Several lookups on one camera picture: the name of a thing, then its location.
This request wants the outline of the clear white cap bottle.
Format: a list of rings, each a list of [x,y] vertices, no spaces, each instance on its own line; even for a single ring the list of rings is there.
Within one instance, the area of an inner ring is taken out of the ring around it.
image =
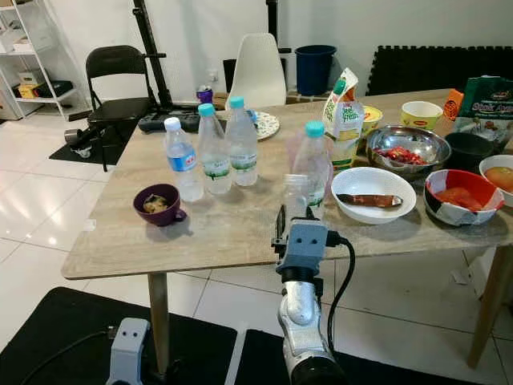
[[[306,175],[285,175],[285,223],[293,219],[315,219],[308,202],[309,178]]]

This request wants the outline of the teal cap water bottle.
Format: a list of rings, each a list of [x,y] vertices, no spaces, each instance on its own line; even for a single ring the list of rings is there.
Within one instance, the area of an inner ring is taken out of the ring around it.
[[[228,165],[228,142],[223,125],[216,117],[212,103],[202,103],[200,115],[199,149],[197,153],[203,169],[204,183],[211,194],[224,194],[231,190],[233,180]]]
[[[231,115],[228,118],[226,136],[228,161],[235,173],[238,186],[252,186],[259,179],[257,173],[257,126],[244,106],[241,96],[228,99]]]
[[[305,203],[319,219],[323,217],[326,185],[333,175],[329,140],[324,136],[324,132],[325,126],[320,120],[312,120],[304,125],[289,170],[292,175],[304,176]]]

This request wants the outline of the brown sausage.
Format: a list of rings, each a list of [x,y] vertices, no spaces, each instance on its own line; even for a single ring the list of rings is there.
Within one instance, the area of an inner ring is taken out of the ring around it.
[[[337,194],[336,198],[346,205],[362,208],[395,209],[403,205],[403,199],[396,195]]]

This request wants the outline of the white oval bowl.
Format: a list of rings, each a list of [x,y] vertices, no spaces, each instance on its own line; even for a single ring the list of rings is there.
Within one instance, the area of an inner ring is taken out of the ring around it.
[[[370,225],[381,225],[399,219],[413,212],[417,203],[414,188],[403,177],[389,170],[370,166],[341,170],[331,180],[330,191],[331,196],[336,199],[338,208],[349,219]],[[341,201],[338,195],[343,194],[399,196],[401,204],[397,208],[366,208]]]

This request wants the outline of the blue label water bottle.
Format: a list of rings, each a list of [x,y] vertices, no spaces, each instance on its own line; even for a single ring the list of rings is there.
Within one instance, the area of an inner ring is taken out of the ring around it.
[[[175,186],[182,201],[193,202],[203,197],[203,186],[198,175],[194,147],[184,134],[180,119],[164,119],[164,151],[168,164],[175,173]]]

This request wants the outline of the green white snack bag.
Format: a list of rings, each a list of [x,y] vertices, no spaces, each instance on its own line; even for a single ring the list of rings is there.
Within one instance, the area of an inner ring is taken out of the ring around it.
[[[346,67],[337,78],[322,111],[325,134],[331,142],[331,165],[336,173],[352,168],[362,137],[364,107],[355,98],[357,84],[358,77]]]

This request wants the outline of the red chili food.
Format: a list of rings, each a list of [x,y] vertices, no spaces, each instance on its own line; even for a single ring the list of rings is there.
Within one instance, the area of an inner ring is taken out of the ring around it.
[[[393,162],[398,162],[399,164],[409,164],[409,165],[426,165],[426,161],[421,155],[414,153],[410,150],[407,150],[403,147],[394,147],[391,149],[377,149],[375,153],[385,157]]]

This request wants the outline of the purple drink can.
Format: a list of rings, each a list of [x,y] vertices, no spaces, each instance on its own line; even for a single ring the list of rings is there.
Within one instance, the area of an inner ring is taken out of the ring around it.
[[[196,89],[196,98],[201,105],[212,105],[213,99],[215,99],[215,92],[209,84],[201,84]]]

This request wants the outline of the white plastic chair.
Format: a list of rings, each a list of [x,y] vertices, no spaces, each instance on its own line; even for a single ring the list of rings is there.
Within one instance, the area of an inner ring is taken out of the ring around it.
[[[286,104],[285,70],[277,41],[270,33],[245,35],[239,47],[228,99],[242,98],[246,107]]]

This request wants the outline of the red white patterned bowl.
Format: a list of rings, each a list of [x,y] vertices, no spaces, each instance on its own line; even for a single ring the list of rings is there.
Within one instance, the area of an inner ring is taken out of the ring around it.
[[[501,190],[483,176],[458,169],[440,169],[425,180],[429,215],[451,226],[489,221],[505,205]]]

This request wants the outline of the steel bowl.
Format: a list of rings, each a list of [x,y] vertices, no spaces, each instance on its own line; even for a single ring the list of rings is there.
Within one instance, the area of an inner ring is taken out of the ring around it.
[[[421,155],[426,165],[399,164],[375,153],[377,149],[394,147],[403,147]],[[382,126],[377,131],[371,132],[366,141],[366,156],[371,166],[390,170],[410,182],[425,179],[430,172],[441,168],[450,154],[450,145],[441,136],[432,131],[410,126]]]

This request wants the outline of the orange soup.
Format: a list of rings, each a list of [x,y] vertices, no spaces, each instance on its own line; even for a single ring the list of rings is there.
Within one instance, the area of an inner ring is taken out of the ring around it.
[[[483,175],[495,187],[513,194],[513,168],[509,168],[509,166],[491,166],[491,168],[484,170]]]

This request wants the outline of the black folding chair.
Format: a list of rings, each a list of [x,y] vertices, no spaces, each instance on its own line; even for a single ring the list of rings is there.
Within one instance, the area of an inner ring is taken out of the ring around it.
[[[100,100],[93,87],[92,80],[107,75],[136,74],[143,75],[143,84],[147,89],[144,98],[124,98]],[[144,62],[144,54],[139,49],[120,45],[120,47],[95,48],[87,56],[87,85],[91,96],[91,114],[87,118],[88,127],[98,133],[102,140],[108,128],[117,133],[119,139],[126,142],[119,125],[138,124],[156,103],[154,92],[149,85],[149,72]]]

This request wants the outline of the dark green snack bag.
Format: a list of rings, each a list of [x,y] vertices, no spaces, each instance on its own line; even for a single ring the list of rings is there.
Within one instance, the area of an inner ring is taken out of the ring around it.
[[[452,129],[473,133],[502,153],[513,138],[513,79],[484,75],[469,78]]]

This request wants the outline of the white shelf unit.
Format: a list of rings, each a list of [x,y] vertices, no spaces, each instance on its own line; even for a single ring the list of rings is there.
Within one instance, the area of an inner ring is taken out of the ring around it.
[[[85,83],[47,0],[0,0],[0,80],[16,118],[88,109]]]

